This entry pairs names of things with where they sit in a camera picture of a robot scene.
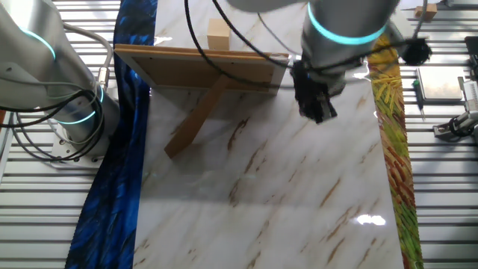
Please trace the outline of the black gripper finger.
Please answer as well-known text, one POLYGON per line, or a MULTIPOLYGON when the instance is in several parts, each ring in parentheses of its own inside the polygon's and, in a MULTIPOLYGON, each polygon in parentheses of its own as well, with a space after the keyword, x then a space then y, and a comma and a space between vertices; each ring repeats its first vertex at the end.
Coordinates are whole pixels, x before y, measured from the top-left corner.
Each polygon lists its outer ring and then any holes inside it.
POLYGON ((320 110, 322 113, 320 116, 320 123, 337 117, 337 112, 330 102, 330 98, 328 96, 320 96, 317 98, 317 101, 320 104, 320 110))
POLYGON ((318 109, 317 109, 317 99, 312 98, 303 98, 298 101, 299 103, 299 113, 311 121, 317 123, 318 120, 318 109))

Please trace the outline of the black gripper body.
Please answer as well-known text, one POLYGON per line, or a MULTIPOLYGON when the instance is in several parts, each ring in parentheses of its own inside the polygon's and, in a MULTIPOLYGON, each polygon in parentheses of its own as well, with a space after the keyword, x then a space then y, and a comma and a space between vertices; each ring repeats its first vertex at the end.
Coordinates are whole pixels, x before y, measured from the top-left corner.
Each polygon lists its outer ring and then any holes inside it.
POLYGON ((347 84, 342 74, 326 76, 324 81, 315 81, 305 70, 302 61, 294 61, 290 74, 294 81, 295 99, 298 102, 330 100, 342 94, 347 84))

